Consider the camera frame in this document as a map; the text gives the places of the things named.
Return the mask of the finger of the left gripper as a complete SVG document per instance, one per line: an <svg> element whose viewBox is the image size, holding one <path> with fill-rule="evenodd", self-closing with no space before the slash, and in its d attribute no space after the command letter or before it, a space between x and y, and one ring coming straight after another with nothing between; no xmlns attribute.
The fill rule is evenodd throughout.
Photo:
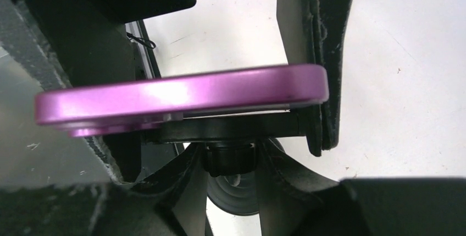
<svg viewBox="0 0 466 236"><path fill-rule="evenodd" d="M295 110L315 157L339 142L343 43L352 1L277 0L276 18L288 63L317 64L328 76L329 99Z"/></svg>
<svg viewBox="0 0 466 236"><path fill-rule="evenodd" d="M38 127L34 94L136 80L136 45L102 0L1 0L1 174L8 184L111 179L147 174L137 132L90 138Z"/></svg>

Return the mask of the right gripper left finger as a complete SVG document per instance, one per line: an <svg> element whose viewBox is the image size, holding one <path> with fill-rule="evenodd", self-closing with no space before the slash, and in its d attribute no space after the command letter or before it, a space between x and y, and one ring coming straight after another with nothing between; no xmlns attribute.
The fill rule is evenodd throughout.
<svg viewBox="0 0 466 236"><path fill-rule="evenodd" d="M125 188L113 182L1 188L1 235L204 235L205 150L191 144Z"/></svg>

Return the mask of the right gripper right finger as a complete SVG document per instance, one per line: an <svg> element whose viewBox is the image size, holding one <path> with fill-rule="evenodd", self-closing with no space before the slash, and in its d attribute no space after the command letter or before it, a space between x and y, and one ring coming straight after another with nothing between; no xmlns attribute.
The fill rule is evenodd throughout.
<svg viewBox="0 0 466 236"><path fill-rule="evenodd" d="M463 178L350 178L311 171L269 140L255 171L263 235L465 235Z"/></svg>

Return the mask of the black round-base phone stand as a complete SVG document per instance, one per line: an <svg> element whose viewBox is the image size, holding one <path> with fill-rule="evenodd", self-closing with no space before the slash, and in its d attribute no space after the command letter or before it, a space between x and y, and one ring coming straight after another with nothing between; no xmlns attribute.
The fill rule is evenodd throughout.
<svg viewBox="0 0 466 236"><path fill-rule="evenodd" d="M254 171L257 148L280 149L278 138L320 137L318 117L309 110L242 116L192 118L145 130L143 139L157 144L203 145L203 165L210 174L209 199L223 211L240 216L259 212Z"/></svg>

